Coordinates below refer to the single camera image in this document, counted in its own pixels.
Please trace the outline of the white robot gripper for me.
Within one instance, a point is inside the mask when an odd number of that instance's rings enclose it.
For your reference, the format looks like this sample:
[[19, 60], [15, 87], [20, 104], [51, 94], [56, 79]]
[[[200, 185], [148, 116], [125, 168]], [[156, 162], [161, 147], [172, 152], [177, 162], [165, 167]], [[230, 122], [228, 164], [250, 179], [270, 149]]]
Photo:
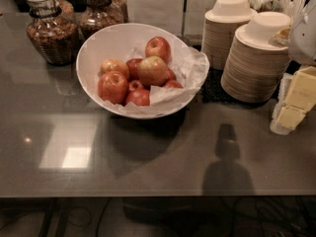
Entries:
[[289, 33], [289, 57], [301, 65], [292, 76], [284, 73], [277, 94], [270, 130], [288, 135], [316, 105], [316, 0], [309, 0], [293, 21]]

